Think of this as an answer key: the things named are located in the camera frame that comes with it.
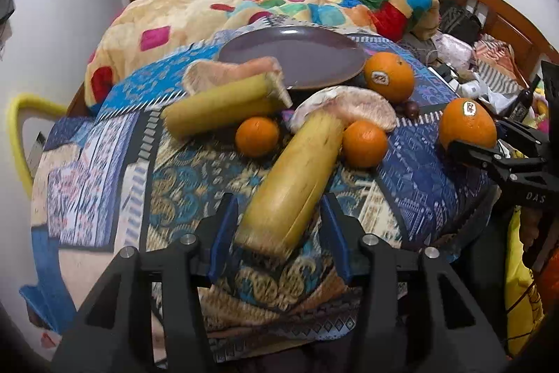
pink square patch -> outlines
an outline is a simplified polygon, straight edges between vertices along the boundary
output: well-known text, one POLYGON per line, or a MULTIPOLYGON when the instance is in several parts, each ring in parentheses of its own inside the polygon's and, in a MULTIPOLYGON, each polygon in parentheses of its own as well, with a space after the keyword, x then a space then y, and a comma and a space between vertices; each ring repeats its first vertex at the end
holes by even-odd
POLYGON ((141 35, 140 50, 151 50, 152 48, 166 44, 169 41, 170 31, 171 26, 145 30, 141 35))

gray plate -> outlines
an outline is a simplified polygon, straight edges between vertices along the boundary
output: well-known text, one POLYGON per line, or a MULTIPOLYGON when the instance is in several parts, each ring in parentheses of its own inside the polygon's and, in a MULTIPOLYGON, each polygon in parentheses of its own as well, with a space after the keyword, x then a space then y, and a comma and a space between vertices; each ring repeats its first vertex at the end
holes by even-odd
POLYGON ((353 78, 367 55, 353 40, 327 29, 284 26, 254 30, 227 42, 217 60, 242 64, 278 59, 288 89, 322 89, 353 78))

small orange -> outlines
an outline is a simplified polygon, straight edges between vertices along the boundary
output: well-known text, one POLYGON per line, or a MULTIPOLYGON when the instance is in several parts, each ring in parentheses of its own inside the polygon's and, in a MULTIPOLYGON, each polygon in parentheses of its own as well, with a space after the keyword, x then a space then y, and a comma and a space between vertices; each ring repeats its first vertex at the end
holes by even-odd
POLYGON ((455 139, 485 148, 497 143, 497 128, 491 116, 469 98, 452 100, 443 111, 439 123, 439 142, 446 149, 455 139))
POLYGON ((381 163, 388 150, 388 138, 384 130, 375 124, 356 121, 344 131, 342 149, 349 166, 376 166, 381 163))
POLYGON ((235 134, 237 149, 247 157, 257 158, 270 153, 278 144, 280 129, 267 117, 251 117, 235 134))
POLYGON ((363 74, 367 87, 391 103, 405 102, 414 91, 414 71, 397 54, 376 53, 365 62, 363 74))

patterned tablecloth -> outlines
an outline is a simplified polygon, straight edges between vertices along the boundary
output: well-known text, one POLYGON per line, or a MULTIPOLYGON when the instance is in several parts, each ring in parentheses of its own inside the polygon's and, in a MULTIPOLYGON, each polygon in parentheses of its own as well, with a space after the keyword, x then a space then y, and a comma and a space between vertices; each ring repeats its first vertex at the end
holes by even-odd
MULTIPOLYGON (((140 251, 164 248, 213 214, 225 192, 234 193, 244 210, 277 155, 264 161, 240 157, 234 131, 227 129, 175 141, 163 127, 161 109, 186 95, 182 76, 189 62, 212 58, 239 34, 293 23, 300 24, 267 17, 180 48, 116 85, 95 121, 63 119, 55 125, 33 190, 38 282, 21 288, 50 329, 61 333, 68 326, 124 245, 140 251)), ((371 55, 391 51, 406 59, 415 72, 412 99, 421 116, 416 122, 399 119, 375 172, 339 163, 328 191, 336 194, 346 214, 359 218, 365 232, 393 246, 417 249, 441 242, 443 234, 467 224, 471 208, 490 190, 485 173, 449 162, 437 146, 438 120, 455 95, 392 41, 360 30, 335 30, 371 55)), ((357 77, 351 83, 363 81, 357 77)), ((282 141, 289 141, 285 128, 282 141)), ((347 289, 337 276, 331 255, 320 245, 319 226, 317 214, 285 264, 233 247, 217 283, 199 290, 218 361, 339 338, 354 327, 360 291, 347 289)), ((160 319, 159 284, 153 297, 160 319)), ((157 346, 162 331, 157 321, 153 327, 157 346)))

yellow handle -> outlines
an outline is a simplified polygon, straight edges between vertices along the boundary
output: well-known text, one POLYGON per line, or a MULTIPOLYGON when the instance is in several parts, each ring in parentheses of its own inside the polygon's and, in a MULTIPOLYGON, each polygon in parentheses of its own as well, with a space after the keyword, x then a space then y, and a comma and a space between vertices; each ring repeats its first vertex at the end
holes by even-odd
POLYGON ((33 94, 20 94, 12 99, 12 102, 9 104, 7 117, 9 143, 12 147, 12 155, 17 173, 20 176, 24 190, 31 198, 33 178, 31 177, 29 166, 27 166, 19 129, 19 115, 22 109, 33 109, 46 114, 47 117, 60 118, 66 115, 66 108, 33 94))

